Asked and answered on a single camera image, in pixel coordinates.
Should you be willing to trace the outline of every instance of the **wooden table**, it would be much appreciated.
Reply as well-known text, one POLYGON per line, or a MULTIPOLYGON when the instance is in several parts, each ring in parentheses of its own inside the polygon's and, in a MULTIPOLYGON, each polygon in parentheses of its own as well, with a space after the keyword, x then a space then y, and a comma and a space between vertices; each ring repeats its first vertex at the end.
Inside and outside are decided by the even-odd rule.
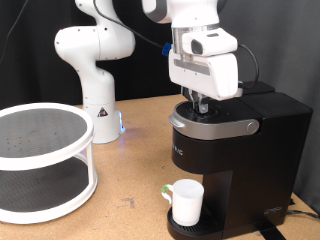
MULTIPOLYGON (((181 95, 117 102, 126 133, 94 146, 99 182, 94 195, 76 211, 46 223, 0 224, 0 240, 172 239, 167 231, 170 205, 161 187, 181 178, 201 181, 171 160, 172 126, 168 116, 185 101, 181 95)), ((297 196, 290 209, 313 212, 297 196)), ((278 227, 287 239, 319 240, 320 221, 291 215, 278 227)), ((259 233, 232 239, 264 239, 259 233)))

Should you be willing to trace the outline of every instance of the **coffee maker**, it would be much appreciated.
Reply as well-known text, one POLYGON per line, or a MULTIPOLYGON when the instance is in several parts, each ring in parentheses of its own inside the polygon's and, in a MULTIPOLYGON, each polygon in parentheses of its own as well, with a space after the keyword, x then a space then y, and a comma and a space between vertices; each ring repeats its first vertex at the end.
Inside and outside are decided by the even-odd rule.
POLYGON ((264 83, 208 106, 201 114, 183 102, 169 117, 172 160, 203 175, 205 189, 198 224, 178 225, 170 209, 169 233, 216 240, 284 223, 312 109, 264 83))

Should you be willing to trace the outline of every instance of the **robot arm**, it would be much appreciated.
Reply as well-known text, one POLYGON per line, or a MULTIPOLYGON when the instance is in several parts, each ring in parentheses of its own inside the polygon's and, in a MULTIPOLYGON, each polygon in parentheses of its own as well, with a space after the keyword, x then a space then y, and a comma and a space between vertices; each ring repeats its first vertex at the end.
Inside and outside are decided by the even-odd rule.
POLYGON ((219 26, 217 7, 223 7, 225 2, 142 0, 144 12, 152 21, 172 22, 170 79, 189 88, 194 108, 201 113, 207 111, 204 99, 221 101, 238 93, 238 65, 231 54, 237 50, 238 42, 219 26))
MULTIPOLYGON (((101 17, 92 0, 76 0, 77 7, 95 18, 97 26, 71 27, 60 30, 55 38, 58 55, 77 71, 83 93, 83 109, 92 117, 94 143, 117 139, 120 113, 115 106, 114 78, 96 66, 96 61, 117 60, 130 56, 135 47, 133 34, 101 17)), ((118 19, 112 0, 96 0, 102 12, 118 19)))

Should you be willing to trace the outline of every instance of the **white cup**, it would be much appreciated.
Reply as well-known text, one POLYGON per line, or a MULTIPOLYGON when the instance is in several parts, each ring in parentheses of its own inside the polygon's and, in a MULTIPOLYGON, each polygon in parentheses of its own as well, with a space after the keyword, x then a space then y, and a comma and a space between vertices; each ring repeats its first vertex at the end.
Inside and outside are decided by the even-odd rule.
POLYGON ((199 222, 204 188, 192 179, 181 179, 173 185, 162 187, 162 196, 172 203, 173 220, 181 226, 193 226, 199 222), (172 199, 166 193, 172 191, 172 199))

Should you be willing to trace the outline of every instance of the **power cord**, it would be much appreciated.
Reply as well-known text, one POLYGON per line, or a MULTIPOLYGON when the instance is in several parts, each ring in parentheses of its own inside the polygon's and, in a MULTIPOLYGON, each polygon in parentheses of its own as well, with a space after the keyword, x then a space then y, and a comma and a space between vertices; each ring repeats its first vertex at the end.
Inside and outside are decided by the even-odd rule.
POLYGON ((12 25, 12 27, 11 27, 8 35, 7 35, 6 42, 5 42, 5 44, 4 44, 4 50, 3 50, 2 57, 1 57, 1 60, 0 60, 0 65, 1 65, 1 63, 2 63, 2 61, 3 61, 4 55, 5 55, 6 50, 7 50, 7 44, 8 44, 8 39, 9 39, 9 37, 10 37, 10 34, 11 34, 11 32, 13 31, 14 27, 17 25, 17 23, 18 23, 21 15, 22 15, 24 9, 26 8, 28 2, 29 2, 29 0, 26 0, 25 3, 23 4, 23 7, 22 7, 22 9, 21 9, 21 11, 20 11, 20 13, 19 13, 16 21, 15 21, 14 24, 12 25))
POLYGON ((247 46, 245 46, 243 44, 239 44, 238 46, 241 47, 241 48, 244 48, 245 50, 247 50, 250 53, 250 55, 251 55, 251 57, 252 57, 252 59, 254 61, 255 68, 256 68, 256 76, 255 76, 255 79, 254 79, 253 83, 250 86, 247 86, 247 85, 245 85, 243 83, 239 83, 239 88, 250 89, 250 88, 253 88, 255 85, 257 85, 258 80, 259 80, 260 73, 259 73, 258 60, 256 59, 256 57, 253 54, 253 52, 247 46))
POLYGON ((143 40, 147 41, 148 43, 151 43, 152 45, 163 49, 163 46, 161 46, 160 44, 155 43, 155 42, 151 41, 150 39, 142 36, 140 33, 138 33, 138 32, 136 32, 135 30, 129 28, 128 26, 124 25, 123 23, 118 22, 117 20, 114 20, 114 19, 112 19, 112 18, 104 15, 102 12, 100 12, 100 10, 99 10, 99 8, 98 8, 98 6, 97 6, 96 0, 93 0, 93 5, 94 5, 94 8, 96 9, 97 13, 98 13, 101 17, 103 17, 103 18, 105 18, 105 19, 108 19, 109 21, 114 22, 114 23, 116 23, 116 24, 119 24, 121 27, 124 27, 124 28, 128 29, 129 31, 133 32, 136 36, 142 38, 143 40))
POLYGON ((289 210, 287 212, 287 215, 293 215, 293 214, 306 214, 310 217, 313 217, 315 219, 319 219, 320 220, 320 216, 315 214, 315 213, 309 213, 309 212, 302 212, 302 211, 299 211, 299 210, 289 210))

